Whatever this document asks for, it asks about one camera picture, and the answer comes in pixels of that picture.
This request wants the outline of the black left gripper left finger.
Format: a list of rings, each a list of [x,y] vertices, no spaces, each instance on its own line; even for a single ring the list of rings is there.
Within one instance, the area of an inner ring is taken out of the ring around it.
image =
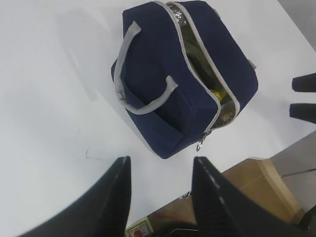
[[[122,237],[131,203],[131,160],[120,157],[66,209],[25,237]]]

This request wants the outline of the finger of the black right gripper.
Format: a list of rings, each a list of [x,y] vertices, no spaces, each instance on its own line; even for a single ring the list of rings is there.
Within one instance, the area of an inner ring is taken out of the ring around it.
[[[316,104],[291,104],[289,108],[289,116],[304,121],[316,121]]]
[[[296,92],[316,92],[316,76],[305,75],[294,78],[292,89]]]

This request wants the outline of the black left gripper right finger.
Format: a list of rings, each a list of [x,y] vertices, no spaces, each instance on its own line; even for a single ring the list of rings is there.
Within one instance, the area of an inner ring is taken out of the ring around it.
[[[192,201],[201,237],[314,237],[270,214],[233,186],[206,157],[195,157]]]

